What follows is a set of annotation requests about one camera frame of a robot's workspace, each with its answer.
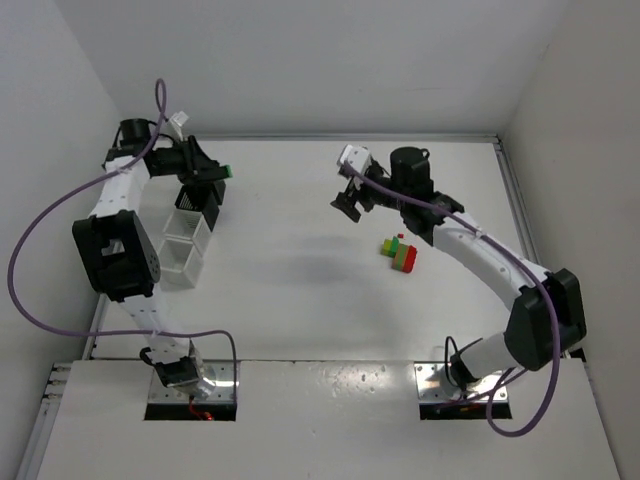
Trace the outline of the lego block pile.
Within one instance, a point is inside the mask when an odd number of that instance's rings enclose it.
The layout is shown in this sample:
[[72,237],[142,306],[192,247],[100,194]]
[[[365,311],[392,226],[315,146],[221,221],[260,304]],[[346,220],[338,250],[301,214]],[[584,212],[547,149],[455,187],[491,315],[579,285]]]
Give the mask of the lego block pile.
[[393,270],[409,274],[413,271],[417,258],[417,248],[403,242],[404,238],[393,236],[383,241],[380,254],[391,259]]

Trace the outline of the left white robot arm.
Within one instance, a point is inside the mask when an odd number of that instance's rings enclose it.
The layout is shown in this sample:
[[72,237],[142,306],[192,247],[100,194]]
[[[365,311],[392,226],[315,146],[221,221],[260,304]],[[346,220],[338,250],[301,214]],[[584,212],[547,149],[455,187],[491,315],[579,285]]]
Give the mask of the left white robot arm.
[[189,206],[212,226],[232,172],[211,159],[192,135],[156,147],[154,125],[140,118],[121,121],[121,137],[103,164],[107,179],[99,200],[87,218],[74,222],[72,235],[93,289],[118,304],[145,337],[141,359],[164,387],[203,398],[214,388],[214,374],[169,312],[160,259],[138,212],[146,184],[174,176]]

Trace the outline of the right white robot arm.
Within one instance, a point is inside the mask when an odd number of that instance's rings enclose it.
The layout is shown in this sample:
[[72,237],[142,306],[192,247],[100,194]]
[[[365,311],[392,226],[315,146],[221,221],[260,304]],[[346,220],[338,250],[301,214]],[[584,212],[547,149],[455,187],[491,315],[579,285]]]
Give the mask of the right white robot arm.
[[443,381],[450,391],[463,392],[500,370],[538,371],[584,339],[577,277],[537,265],[485,234],[462,204],[435,189],[428,150],[397,148],[384,169],[368,149],[346,145],[337,166],[347,186],[334,208],[352,221],[377,205],[398,211],[411,233],[460,262],[509,309],[504,331],[452,355]]

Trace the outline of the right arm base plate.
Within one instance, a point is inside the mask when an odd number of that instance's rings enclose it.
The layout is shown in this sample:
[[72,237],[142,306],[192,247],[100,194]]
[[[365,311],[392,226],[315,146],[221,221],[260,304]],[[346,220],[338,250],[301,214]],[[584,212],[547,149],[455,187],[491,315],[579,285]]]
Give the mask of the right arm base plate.
[[447,380],[442,362],[415,363],[413,367],[418,401],[420,405],[426,406],[486,403],[488,394],[495,388],[502,374],[501,371],[492,373],[463,391]]

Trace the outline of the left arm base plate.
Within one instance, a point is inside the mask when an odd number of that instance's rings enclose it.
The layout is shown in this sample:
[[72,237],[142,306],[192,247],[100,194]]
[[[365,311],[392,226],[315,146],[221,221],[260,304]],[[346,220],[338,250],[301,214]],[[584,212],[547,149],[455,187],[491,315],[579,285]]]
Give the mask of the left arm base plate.
[[147,403],[152,405],[187,405],[193,398],[197,405],[232,405],[239,387],[239,372],[231,361],[204,362],[202,378],[191,386],[165,387],[156,375],[152,377]]

